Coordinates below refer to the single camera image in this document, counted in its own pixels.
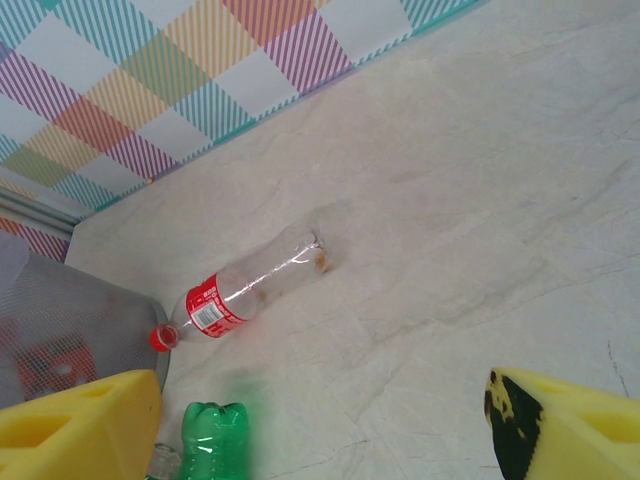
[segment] green plastic bottle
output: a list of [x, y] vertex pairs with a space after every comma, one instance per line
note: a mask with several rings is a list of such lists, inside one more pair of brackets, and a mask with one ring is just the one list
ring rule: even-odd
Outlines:
[[249, 480], [249, 419], [241, 403], [189, 404], [180, 480]]

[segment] gray mesh basket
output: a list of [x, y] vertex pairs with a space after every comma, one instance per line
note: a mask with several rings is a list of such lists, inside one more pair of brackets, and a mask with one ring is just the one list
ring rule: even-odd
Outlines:
[[127, 370], [155, 370], [149, 345], [165, 322], [145, 296], [29, 252], [0, 231], [0, 408]]

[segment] checkered wall tile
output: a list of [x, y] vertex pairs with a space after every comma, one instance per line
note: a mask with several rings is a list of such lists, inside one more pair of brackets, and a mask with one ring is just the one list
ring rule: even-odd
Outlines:
[[476, 0], [0, 0], [1, 186], [78, 221]]
[[[6, 187], [3, 182], [6, 181], [0, 178], [0, 186]], [[24, 238], [32, 251], [58, 262], [64, 261], [69, 249], [69, 236], [48, 231], [36, 224], [21, 221], [13, 216], [8, 218], [7, 214], [1, 212], [0, 230]]]

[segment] bottle cap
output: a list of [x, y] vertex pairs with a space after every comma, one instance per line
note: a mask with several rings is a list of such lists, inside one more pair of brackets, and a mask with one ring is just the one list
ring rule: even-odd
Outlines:
[[156, 352], [164, 353], [178, 344], [178, 330], [171, 325], [158, 325], [149, 335], [149, 343]]

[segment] plastic bottle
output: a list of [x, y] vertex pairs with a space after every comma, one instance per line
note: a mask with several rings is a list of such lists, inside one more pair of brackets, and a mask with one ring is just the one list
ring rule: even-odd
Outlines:
[[249, 479], [249, 419], [241, 403], [189, 404], [182, 444], [180, 480]]
[[214, 273], [176, 303], [168, 324], [154, 329], [159, 352], [180, 340], [219, 338], [254, 318], [276, 298], [331, 269], [318, 229], [295, 223], [247, 256]]
[[156, 443], [144, 480], [178, 480], [180, 454], [169, 445]]

